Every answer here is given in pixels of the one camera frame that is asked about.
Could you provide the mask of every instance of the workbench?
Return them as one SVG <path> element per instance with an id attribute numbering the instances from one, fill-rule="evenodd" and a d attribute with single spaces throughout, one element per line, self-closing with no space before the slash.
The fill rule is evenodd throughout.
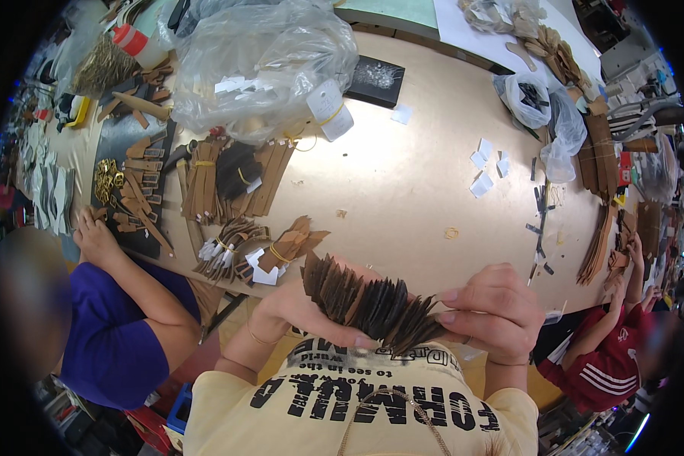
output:
<path id="1" fill-rule="evenodd" d="M 526 281 L 537 235 L 525 224 L 540 224 L 533 187 L 545 183 L 539 160 L 534 182 L 530 169 L 544 144 L 513 125 L 510 112 L 494 91 L 491 73 L 483 68 L 407 41 L 361 32 L 355 37 L 361 55 L 405 67 L 398 102 L 413 109 L 410 122 L 394 122 L 390 109 L 345 98 L 355 126 L 333 143 L 305 131 L 270 214 L 257 222 L 267 225 L 276 239 L 296 217 L 308 214 L 312 230 L 332 232 L 316 249 L 318 255 L 336 253 L 383 276 L 402 278 L 415 294 L 463 286 L 490 263 L 509 262 Z M 166 84 L 171 87 L 172 82 L 168 78 Z M 76 169 L 73 226 L 78 211 L 91 199 L 101 129 L 96 114 L 92 102 L 83 128 L 67 128 L 59 134 L 54 120 L 46 129 L 57 164 Z M 180 127 L 178 132 L 173 149 L 205 136 Z M 486 165 L 494 187 L 476 199 L 469 187 L 480 171 L 470 156 L 481 138 L 494 145 Z M 510 175 L 504 179 L 496 169 L 500 150 L 509 153 L 511 162 Z M 589 287 L 575 284 L 596 228 L 600 199 L 583 188 L 577 160 L 574 163 L 578 178 L 560 186 L 564 204 L 548 213 L 544 230 L 543 249 L 554 275 L 540 266 L 531 283 L 546 311 L 561 309 L 566 300 L 566 312 L 599 304 L 607 277 L 604 266 Z M 181 204 L 177 171 L 169 171 L 161 217 L 176 256 L 162 252 L 159 260 L 145 259 L 206 280 L 192 272 L 196 252 L 179 212 Z M 337 209 L 347 215 L 339 217 Z M 445 237 L 449 227 L 459 231 L 455 239 Z M 203 227 L 203 235 L 208 239 L 219 230 L 215 225 Z M 609 243 L 612 247 L 613 236 Z M 261 245 L 267 244 L 244 247 L 250 251 Z M 279 281 L 300 277 L 302 264 L 302 260 L 293 261 Z M 267 285 L 250 288 L 240 280 L 218 285 L 259 297 L 275 289 Z"/>

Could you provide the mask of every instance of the blue container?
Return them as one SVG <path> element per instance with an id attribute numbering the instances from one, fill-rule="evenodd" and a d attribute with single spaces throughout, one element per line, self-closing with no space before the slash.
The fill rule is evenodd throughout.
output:
<path id="1" fill-rule="evenodd" d="M 192 405 L 192 384 L 186 383 L 182 386 L 180 394 L 175 399 L 175 403 L 167 417 L 167 427 L 175 432 L 185 435 L 187 418 L 190 416 L 190 406 Z"/>

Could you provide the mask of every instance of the red jacket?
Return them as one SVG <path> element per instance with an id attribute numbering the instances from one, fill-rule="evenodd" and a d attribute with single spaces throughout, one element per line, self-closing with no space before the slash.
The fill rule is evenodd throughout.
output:
<path id="1" fill-rule="evenodd" d="M 605 315 L 602 308 L 593 308 L 563 345 L 537 368 L 573 401 L 580 412 L 602 412 L 620 404 L 640 388 L 641 378 L 635 354 L 643 310 L 636 305 L 627 317 L 625 313 L 625 307 L 621 307 L 618 323 L 603 342 L 595 351 L 578 356 L 565 371 L 560 363 L 567 346 Z"/>

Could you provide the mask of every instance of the gold bracelet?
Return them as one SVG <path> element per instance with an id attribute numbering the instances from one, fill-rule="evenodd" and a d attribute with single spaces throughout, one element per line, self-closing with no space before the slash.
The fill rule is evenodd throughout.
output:
<path id="1" fill-rule="evenodd" d="M 251 337 L 253 338 L 253 340 L 255 340 L 256 342 L 258 342 L 259 344 L 262 344 L 262 345 L 274 345 L 274 344 L 277 344 L 280 340 L 283 339 L 283 336 L 281 336 L 281 337 L 279 337 L 279 341 L 275 341 L 275 342 L 264 342 L 264 341 L 262 341 L 261 339 L 259 339 L 259 338 L 257 338 L 256 336 L 254 336 L 254 333 L 251 332 L 251 327 L 249 326 L 249 321 L 251 321 L 251 317 L 249 317 L 249 318 L 246 320 L 246 329 L 249 331 L 249 334 L 251 335 Z"/>

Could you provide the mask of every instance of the woman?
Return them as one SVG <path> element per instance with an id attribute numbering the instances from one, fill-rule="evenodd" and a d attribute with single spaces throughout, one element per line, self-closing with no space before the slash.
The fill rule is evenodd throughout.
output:
<path id="1" fill-rule="evenodd" d="M 352 267 L 365 281 L 380 279 Z M 536 295 L 500 264 L 438 298 L 452 309 L 438 315 L 445 339 L 489 352 L 486 402 L 443 345 L 392 356 L 328 320 L 297 280 L 264 298 L 215 371 L 195 382 L 184 454 L 536 454 L 538 409 L 527 395 L 529 351 L 544 321 Z M 291 325 L 319 337 L 256 385 Z"/>
<path id="2" fill-rule="evenodd" d="M 79 214 L 73 241 L 81 258 L 71 273 L 71 330 L 53 373 L 91 402 L 136 409 L 197 348 L 198 305 L 217 308 L 220 294 L 198 300 L 197 284 L 130 259 L 90 207 Z"/>
<path id="3" fill-rule="evenodd" d="M 643 254 L 635 234 L 628 246 L 633 272 L 626 287 L 614 285 L 608 311 L 601 307 L 566 315 L 544 326 L 533 360 L 538 371 L 560 388 L 580 412 L 602 412 L 640 387 L 667 376 L 684 337 L 681 322 L 669 312 L 651 314 L 658 290 L 643 289 Z"/>

